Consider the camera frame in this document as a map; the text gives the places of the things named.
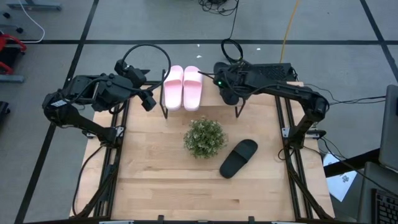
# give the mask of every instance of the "potted plant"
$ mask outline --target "potted plant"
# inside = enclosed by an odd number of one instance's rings
[[[184,146],[195,158],[208,159],[225,147],[225,133],[217,121],[202,117],[191,121],[191,129],[184,135]]]

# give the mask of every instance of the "pink slipper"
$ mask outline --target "pink slipper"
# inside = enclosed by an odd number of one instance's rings
[[[181,107],[183,73],[181,66],[174,65],[164,81],[164,102],[170,111],[178,110]]]
[[[199,109],[203,75],[199,68],[188,66],[184,71],[184,107],[187,111]]]

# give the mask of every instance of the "black slipper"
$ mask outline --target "black slipper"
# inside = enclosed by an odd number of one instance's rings
[[[251,139],[239,142],[220,167],[220,174],[225,178],[233,177],[254,155],[258,145]]]

